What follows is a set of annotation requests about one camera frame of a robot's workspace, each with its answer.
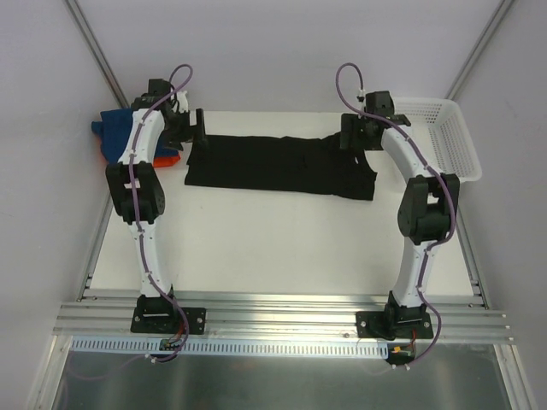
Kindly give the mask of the black t shirt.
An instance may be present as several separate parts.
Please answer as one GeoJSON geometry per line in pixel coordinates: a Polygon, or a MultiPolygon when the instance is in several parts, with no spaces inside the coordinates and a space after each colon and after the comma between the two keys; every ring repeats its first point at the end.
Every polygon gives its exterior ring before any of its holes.
{"type": "Polygon", "coordinates": [[[377,173],[363,152],[340,148],[338,132],[324,138],[210,135],[193,144],[185,184],[301,192],[371,201],[377,173]]]}

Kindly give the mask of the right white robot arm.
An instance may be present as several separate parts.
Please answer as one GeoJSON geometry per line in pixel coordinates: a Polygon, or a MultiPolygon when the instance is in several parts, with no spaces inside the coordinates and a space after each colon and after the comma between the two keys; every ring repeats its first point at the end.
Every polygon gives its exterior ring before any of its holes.
{"type": "Polygon", "coordinates": [[[431,339],[427,281],[438,247],[452,238],[456,228],[460,180],[439,171],[421,152],[409,119],[396,114],[388,91],[360,91],[357,100],[361,107],[342,118],[342,148],[383,150],[406,183],[397,211],[404,238],[397,281],[382,310],[356,313],[357,334],[388,341],[431,339]]]}

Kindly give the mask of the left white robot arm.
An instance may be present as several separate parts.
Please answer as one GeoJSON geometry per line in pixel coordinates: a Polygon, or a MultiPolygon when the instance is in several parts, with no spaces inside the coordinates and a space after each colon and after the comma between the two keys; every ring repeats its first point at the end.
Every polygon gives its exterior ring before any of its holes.
{"type": "Polygon", "coordinates": [[[106,167],[106,179],[115,212],[126,223],[135,243],[140,293],[147,298],[172,293],[173,280],[162,266],[160,222],[166,207],[164,190],[153,166],[156,148],[163,144],[208,146],[202,109],[196,123],[186,92],[165,79],[150,79],[148,90],[131,106],[132,129],[119,159],[106,167]]]}

